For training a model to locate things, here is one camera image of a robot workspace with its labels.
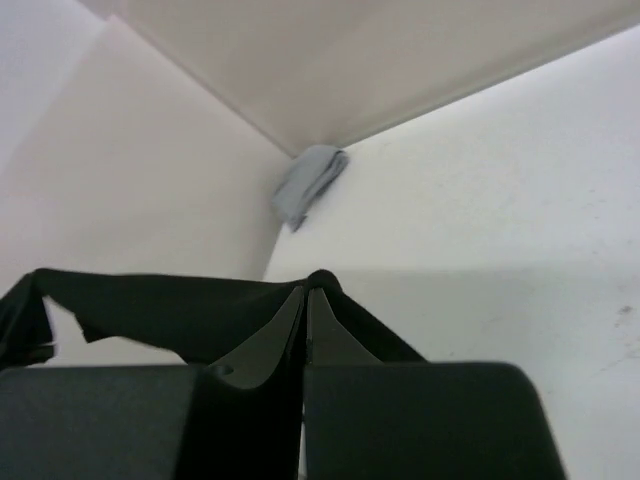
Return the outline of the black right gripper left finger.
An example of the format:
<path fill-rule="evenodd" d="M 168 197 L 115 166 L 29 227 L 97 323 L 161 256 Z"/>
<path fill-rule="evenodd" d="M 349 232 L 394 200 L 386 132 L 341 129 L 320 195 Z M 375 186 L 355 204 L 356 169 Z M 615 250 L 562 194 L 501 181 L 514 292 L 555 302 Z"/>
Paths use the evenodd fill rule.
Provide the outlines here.
<path fill-rule="evenodd" d="M 210 366 L 12 368 L 1 376 L 5 479 L 293 479 L 303 292 Z"/>

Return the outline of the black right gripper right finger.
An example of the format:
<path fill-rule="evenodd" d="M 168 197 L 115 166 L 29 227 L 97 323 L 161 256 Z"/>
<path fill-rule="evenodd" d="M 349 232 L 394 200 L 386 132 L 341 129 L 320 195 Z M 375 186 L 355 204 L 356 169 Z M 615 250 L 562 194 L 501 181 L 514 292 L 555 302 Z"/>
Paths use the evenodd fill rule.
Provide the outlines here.
<path fill-rule="evenodd" d="M 384 362 L 307 304 L 306 473 L 311 479 L 562 479 L 541 400 L 497 362 Z"/>

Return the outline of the black tank top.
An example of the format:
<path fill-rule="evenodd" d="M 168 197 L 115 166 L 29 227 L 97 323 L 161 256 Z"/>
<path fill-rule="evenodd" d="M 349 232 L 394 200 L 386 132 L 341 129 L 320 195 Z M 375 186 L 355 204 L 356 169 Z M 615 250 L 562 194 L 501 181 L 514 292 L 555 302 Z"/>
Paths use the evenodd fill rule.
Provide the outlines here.
<path fill-rule="evenodd" d="M 44 363 L 52 326 L 44 300 L 71 312 L 84 339 L 123 337 L 211 364 L 261 329 L 297 287 L 325 291 L 347 331 L 383 362 L 421 355 L 349 297 L 330 271 L 282 283 L 173 275 L 107 275 L 37 269 L 1 299 L 1 362 Z"/>

